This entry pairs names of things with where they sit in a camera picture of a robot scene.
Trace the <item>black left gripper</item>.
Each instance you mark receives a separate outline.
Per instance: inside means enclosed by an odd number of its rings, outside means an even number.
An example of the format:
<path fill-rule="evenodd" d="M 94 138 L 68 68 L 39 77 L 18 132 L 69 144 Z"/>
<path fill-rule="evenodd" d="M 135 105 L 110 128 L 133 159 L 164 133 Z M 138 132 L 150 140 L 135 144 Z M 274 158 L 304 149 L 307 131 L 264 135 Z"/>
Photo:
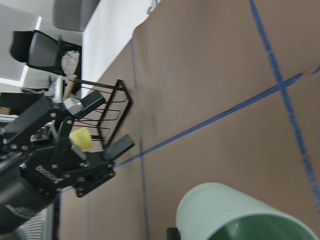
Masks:
<path fill-rule="evenodd" d="M 19 192 L 31 187 L 46 197 L 71 186 L 81 198 L 112 179 L 114 162 L 135 146 L 128 134 L 98 152 L 82 150 L 69 138 L 74 122 L 105 102 L 98 90 L 63 103 L 40 97 L 0 128 L 1 174 L 21 184 Z"/>

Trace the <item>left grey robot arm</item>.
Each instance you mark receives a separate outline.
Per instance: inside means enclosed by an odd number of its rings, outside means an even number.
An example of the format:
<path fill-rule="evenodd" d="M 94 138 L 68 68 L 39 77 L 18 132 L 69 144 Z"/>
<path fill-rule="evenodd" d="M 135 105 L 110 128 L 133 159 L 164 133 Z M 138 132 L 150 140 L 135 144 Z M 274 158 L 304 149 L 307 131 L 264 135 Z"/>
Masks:
<path fill-rule="evenodd" d="M 74 104 L 40 97 L 0 129 L 0 232 L 9 234 L 73 187 L 81 198 L 115 176 L 115 160 L 134 146 L 125 135 L 103 151 L 70 139 L 75 120 L 105 102 L 95 90 Z"/>

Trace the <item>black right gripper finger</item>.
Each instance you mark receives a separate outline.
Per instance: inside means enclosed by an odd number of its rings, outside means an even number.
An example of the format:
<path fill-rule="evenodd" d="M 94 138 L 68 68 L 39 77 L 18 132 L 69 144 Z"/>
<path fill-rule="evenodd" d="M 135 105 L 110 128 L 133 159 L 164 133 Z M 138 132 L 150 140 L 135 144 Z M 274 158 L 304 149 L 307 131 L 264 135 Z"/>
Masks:
<path fill-rule="evenodd" d="M 181 240 L 180 232 L 177 227 L 168 227 L 166 230 L 167 240 Z"/>

